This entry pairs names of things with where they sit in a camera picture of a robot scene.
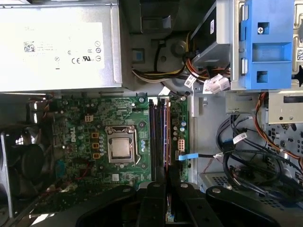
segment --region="power supply label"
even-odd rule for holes
[[[34,23],[20,30],[23,61],[46,68],[104,68],[102,23]]]
[[[104,79],[112,73],[113,51],[104,44],[111,44],[104,37],[109,28],[100,22],[1,26],[1,91],[93,88],[113,80]]]

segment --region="red wire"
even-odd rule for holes
[[[83,177],[85,177],[85,175],[87,174],[88,170],[89,170],[89,163],[87,163],[86,170],[83,173],[83,175],[81,177],[75,178],[75,180],[81,180]]]

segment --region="green circuit board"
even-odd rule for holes
[[[65,147],[58,178],[80,179],[79,184],[84,185],[135,186],[151,180],[147,99],[62,99],[57,100],[57,107],[54,141],[56,147]],[[124,163],[123,158],[120,163],[109,162],[108,126],[135,129],[133,162]]]
[[[171,138],[184,139],[187,153],[187,126],[184,131],[179,130],[182,121],[188,122],[187,100],[171,97],[170,101],[171,127],[178,128],[178,135],[174,136],[171,131]],[[53,145],[62,154],[56,164],[56,177],[58,181],[69,183],[70,188],[48,196],[34,213],[63,211],[117,185],[137,188],[141,182],[151,180],[147,97],[63,97],[53,100],[50,107],[56,110],[53,114]],[[121,162],[110,158],[109,149],[116,147],[110,144],[113,143],[110,136],[114,133],[109,133],[115,127],[118,131],[128,131],[130,127],[134,130],[129,135],[134,148],[133,161],[124,163],[125,153],[119,157]],[[171,164],[178,165],[181,180],[188,181],[187,162],[176,160],[177,149],[178,140],[171,140]]]
[[[185,150],[184,153],[189,152],[189,139],[188,139],[188,111],[187,111],[187,100],[182,101],[179,98],[171,98],[170,106],[170,117],[171,117],[171,164],[178,165],[180,169],[180,179],[183,182],[188,181],[188,163],[186,161],[179,162],[178,155],[181,153],[178,151],[178,140],[185,140]],[[181,123],[186,122],[184,126],[184,131],[181,131]]]

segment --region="cable bundle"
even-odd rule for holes
[[[160,83],[164,82],[168,79],[183,79],[186,80],[189,75],[185,72],[185,68],[190,72],[191,75],[196,77],[198,83],[204,83],[206,79],[209,79],[207,69],[202,71],[197,70],[191,63],[191,60],[196,56],[195,52],[193,51],[194,47],[192,42],[190,41],[190,32],[187,34],[186,37],[186,53],[183,56],[183,63],[184,66],[176,71],[172,72],[158,72],[157,63],[160,54],[161,48],[164,44],[159,44],[158,49],[156,51],[155,60],[154,60],[154,71],[150,72],[141,72],[138,70],[133,69],[133,74],[138,77],[139,79],[148,82],[148,83]],[[167,36],[164,40],[168,40],[171,38],[171,35]],[[211,69],[214,73],[229,73],[229,66],[228,68],[221,69],[215,68]]]
[[[289,165],[290,167],[295,168],[300,174],[303,175],[303,172],[300,168],[298,168],[295,164],[293,164],[290,160],[285,159],[281,156],[279,156],[276,152],[273,152],[266,148],[265,146],[261,146],[249,139],[243,139],[242,141],[251,147],[253,147],[255,150],[242,150],[242,149],[236,149],[236,146],[230,142],[225,142],[223,143],[221,140],[221,134],[228,128],[231,127],[232,132],[234,136],[237,136],[241,134],[242,132],[237,129],[237,125],[243,121],[245,121],[248,118],[241,119],[235,124],[237,119],[239,118],[240,115],[231,115],[229,119],[226,119],[219,127],[216,135],[216,144],[218,148],[224,153],[224,158],[223,158],[223,170],[228,177],[230,182],[233,182],[239,189],[241,190],[253,190],[257,193],[260,193],[264,196],[270,197],[275,200],[279,201],[289,201],[289,202],[298,202],[298,201],[303,201],[302,197],[295,198],[295,197],[290,197],[288,195],[284,195],[281,192],[277,193],[276,191],[273,191],[272,188],[273,186],[282,186],[282,185],[289,185],[291,188],[299,192],[299,194],[303,193],[303,188],[301,185],[299,185],[297,182],[295,182],[293,179],[288,178],[287,176],[284,175],[283,173],[283,163]],[[258,133],[262,133],[263,136],[265,136],[264,131],[260,131],[260,126],[258,125],[257,128]],[[266,142],[268,144],[272,144],[273,142],[267,138]],[[242,158],[237,157],[239,154],[243,153],[250,153],[254,155],[263,155],[264,157],[268,157],[275,162],[275,169],[267,169],[263,168],[259,165],[256,165],[255,163],[250,161],[243,160]],[[228,160],[232,158],[237,162],[240,162],[241,164],[244,165],[244,167],[240,168],[235,168],[233,166],[228,166]],[[244,179],[240,173],[242,170],[248,169],[249,171],[253,173],[259,173],[262,176],[265,176],[266,180],[259,182],[259,183],[253,183],[247,179]]]

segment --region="capacitor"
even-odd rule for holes
[[[81,134],[81,135],[78,136],[78,139],[80,139],[80,140],[82,140],[83,138],[84,138],[83,134]]]
[[[80,146],[79,146],[79,150],[84,150],[85,149],[85,145],[84,144],[81,144]]]
[[[182,126],[186,126],[186,121],[181,121]]]

